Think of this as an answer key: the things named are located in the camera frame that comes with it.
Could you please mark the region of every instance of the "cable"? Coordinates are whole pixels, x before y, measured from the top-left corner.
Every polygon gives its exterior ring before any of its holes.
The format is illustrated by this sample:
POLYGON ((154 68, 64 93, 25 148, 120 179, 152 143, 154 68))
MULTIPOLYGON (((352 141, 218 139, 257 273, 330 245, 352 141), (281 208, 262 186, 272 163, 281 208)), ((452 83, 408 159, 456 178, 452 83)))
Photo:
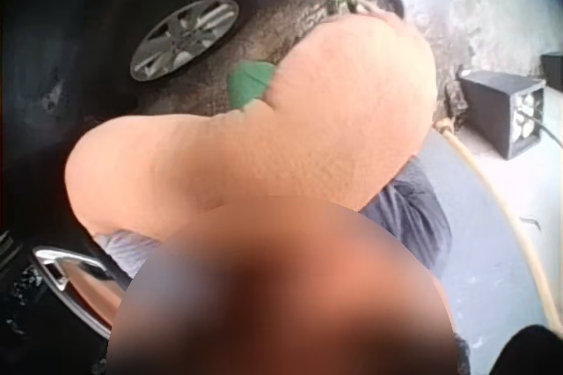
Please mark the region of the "cable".
POLYGON ((534 121, 551 139, 553 139, 559 145, 561 149, 563 149, 563 143, 540 120, 534 117, 530 117, 529 115, 527 115, 522 111, 518 111, 518 113, 526 117, 528 120, 534 121))

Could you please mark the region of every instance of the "car wheel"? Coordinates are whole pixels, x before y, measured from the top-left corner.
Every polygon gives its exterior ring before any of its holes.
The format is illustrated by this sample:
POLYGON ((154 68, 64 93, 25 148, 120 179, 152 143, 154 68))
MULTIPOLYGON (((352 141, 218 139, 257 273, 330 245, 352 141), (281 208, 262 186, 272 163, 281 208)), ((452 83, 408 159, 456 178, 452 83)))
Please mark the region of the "car wheel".
POLYGON ((219 48, 260 0, 113 0, 86 31, 66 88, 115 116, 219 48))

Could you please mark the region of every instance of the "black box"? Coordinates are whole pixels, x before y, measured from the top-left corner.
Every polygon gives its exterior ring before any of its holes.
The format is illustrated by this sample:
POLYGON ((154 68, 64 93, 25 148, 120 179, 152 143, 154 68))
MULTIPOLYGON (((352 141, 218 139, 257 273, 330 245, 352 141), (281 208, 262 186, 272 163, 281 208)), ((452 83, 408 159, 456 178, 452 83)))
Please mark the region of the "black box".
POLYGON ((563 52, 542 55, 542 66, 547 84, 563 92, 563 52))
POLYGON ((542 121, 544 80, 493 71, 472 71, 459 76, 469 104, 467 121, 505 158, 512 159, 541 139, 536 125, 528 137, 515 136, 518 101, 531 95, 533 117, 542 121))

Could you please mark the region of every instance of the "tire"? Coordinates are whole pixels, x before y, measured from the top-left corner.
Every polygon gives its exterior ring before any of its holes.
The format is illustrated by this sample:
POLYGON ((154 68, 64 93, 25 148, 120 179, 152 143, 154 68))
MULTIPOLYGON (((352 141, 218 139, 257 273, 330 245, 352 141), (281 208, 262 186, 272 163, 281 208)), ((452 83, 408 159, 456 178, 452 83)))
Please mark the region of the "tire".
POLYGON ((65 84, 69 93, 85 107, 84 114, 95 118, 114 117, 136 107, 146 93, 166 85, 191 64, 221 47, 259 8, 261 0, 233 0, 238 19, 211 48, 184 67, 154 81, 134 80, 129 66, 144 37, 174 11, 200 0, 113 0, 85 32, 77 59, 65 84))

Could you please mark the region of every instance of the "black car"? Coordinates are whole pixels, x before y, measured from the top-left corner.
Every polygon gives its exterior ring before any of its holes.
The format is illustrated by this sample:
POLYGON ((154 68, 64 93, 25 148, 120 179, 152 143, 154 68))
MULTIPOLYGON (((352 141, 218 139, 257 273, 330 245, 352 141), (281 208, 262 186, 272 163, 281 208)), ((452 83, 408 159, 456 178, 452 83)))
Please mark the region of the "black car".
POLYGON ((97 121, 221 47, 263 1, 2 0, 1 373, 90 373, 103 355, 104 330, 55 297, 60 268, 33 253, 92 256, 69 209, 66 157, 97 121))

